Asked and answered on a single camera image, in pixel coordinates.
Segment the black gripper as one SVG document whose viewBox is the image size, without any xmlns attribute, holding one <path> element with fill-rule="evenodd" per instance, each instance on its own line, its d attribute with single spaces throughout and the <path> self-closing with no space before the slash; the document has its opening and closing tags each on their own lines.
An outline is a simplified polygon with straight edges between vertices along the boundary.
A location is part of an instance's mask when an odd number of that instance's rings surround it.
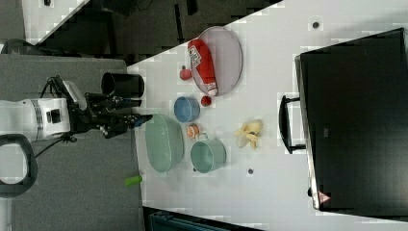
<svg viewBox="0 0 408 231">
<path fill-rule="evenodd" d="M 120 135 L 130 129 L 142 126 L 153 118 L 153 115 L 124 115 L 109 122 L 106 103 L 109 97 L 103 93 L 70 93 L 66 97 L 69 114 L 69 135 L 84 134 L 90 130 L 99 130 L 105 138 L 109 133 Z M 112 99 L 108 107 L 124 109 L 139 107 L 140 100 L 130 98 Z"/>
</svg>

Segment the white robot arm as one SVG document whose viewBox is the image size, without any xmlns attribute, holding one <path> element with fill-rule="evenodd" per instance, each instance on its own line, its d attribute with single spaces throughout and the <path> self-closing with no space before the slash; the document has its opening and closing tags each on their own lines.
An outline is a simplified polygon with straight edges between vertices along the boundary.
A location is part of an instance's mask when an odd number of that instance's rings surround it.
<svg viewBox="0 0 408 231">
<path fill-rule="evenodd" d="M 88 93 L 84 97 L 61 94 L 1 102 L 1 196 L 13 198 L 30 190 L 38 178 L 33 144 L 75 142 L 77 134 L 99 129 L 106 139 L 143 125 L 152 115 L 125 114 L 139 100 Z"/>
</svg>

